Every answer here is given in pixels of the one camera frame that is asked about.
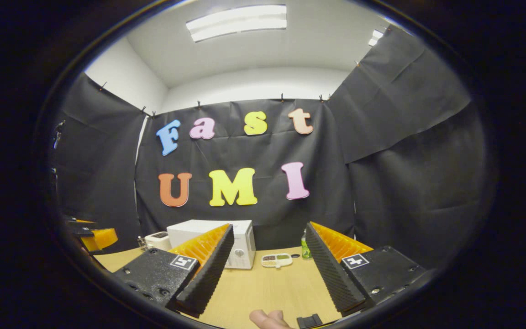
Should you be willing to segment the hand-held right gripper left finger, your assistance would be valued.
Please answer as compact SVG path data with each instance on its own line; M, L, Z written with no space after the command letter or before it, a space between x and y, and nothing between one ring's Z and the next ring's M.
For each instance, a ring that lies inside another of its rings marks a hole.
M199 317L234 244L231 223L164 251L150 248L114 272L130 290L163 308Z

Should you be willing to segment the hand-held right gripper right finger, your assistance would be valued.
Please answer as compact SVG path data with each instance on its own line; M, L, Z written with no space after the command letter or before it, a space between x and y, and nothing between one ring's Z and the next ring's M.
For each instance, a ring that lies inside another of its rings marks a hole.
M427 273L392 246L372 248L319 223L307 223L305 240L342 316L382 304Z

